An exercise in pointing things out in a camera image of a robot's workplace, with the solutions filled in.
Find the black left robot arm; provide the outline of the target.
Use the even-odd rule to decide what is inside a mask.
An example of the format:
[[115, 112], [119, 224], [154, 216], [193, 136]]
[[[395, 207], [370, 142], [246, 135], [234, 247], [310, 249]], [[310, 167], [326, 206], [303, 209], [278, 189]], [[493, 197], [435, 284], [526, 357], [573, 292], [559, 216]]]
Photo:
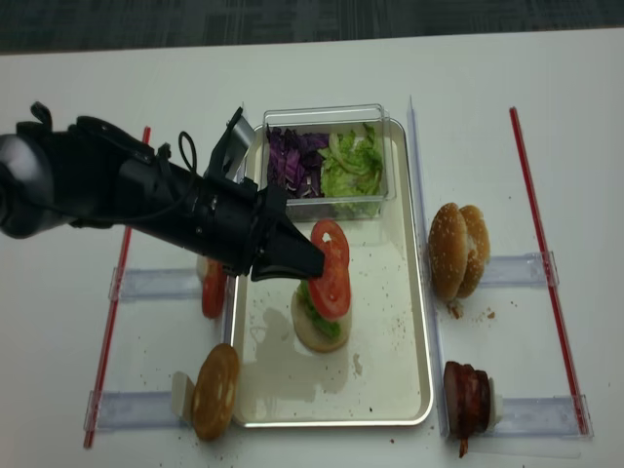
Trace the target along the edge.
[[220, 262], [255, 281], [313, 279], [325, 257], [289, 220], [283, 189], [237, 178], [254, 135], [241, 112], [228, 121], [203, 173], [187, 133], [153, 148], [99, 118], [63, 132], [36, 102], [32, 120], [1, 138], [1, 230], [25, 239], [49, 229], [126, 225]]

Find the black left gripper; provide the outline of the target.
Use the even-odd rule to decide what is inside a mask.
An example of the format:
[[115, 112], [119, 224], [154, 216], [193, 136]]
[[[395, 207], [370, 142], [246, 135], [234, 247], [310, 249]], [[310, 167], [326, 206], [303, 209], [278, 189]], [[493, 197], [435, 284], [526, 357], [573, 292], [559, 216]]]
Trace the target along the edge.
[[219, 262], [227, 275], [250, 275], [259, 282], [323, 274], [325, 255], [288, 218], [285, 189], [214, 177], [197, 177], [194, 188], [200, 253]]

